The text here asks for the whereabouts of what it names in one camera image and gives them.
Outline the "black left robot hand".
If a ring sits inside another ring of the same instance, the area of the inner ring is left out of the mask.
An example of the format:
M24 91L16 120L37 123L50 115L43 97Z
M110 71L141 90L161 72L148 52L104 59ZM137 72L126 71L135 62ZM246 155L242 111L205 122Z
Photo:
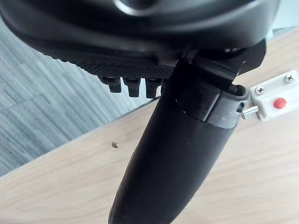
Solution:
M278 0L3 0L5 25L35 50L108 85L161 97L116 193L111 224L169 224L199 189L249 98Z

